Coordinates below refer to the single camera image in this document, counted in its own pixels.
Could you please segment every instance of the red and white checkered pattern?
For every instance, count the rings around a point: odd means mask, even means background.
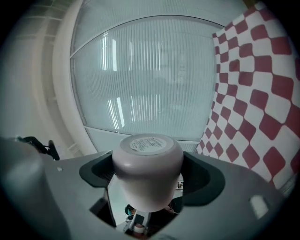
[[[257,4],[213,34],[217,80],[198,153],[281,188],[299,168],[300,60],[279,20]]]

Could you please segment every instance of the small white label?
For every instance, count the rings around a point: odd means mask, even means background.
[[[133,140],[130,147],[138,152],[156,152],[167,145],[166,141],[158,137],[144,137]]]

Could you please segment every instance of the checkerboard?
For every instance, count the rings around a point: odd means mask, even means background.
[[[259,3],[213,34],[217,79],[198,153],[252,169],[281,188],[299,168],[300,59]]]

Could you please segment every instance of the white wall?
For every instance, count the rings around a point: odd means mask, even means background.
[[[62,120],[52,80],[53,43],[69,2],[32,6],[0,53],[0,135],[35,136],[44,145],[52,139],[61,159],[81,156]]]

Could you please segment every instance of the cap label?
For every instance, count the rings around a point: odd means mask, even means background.
[[[167,145],[166,141],[158,137],[143,137],[133,140],[130,147],[138,152],[156,152]]]

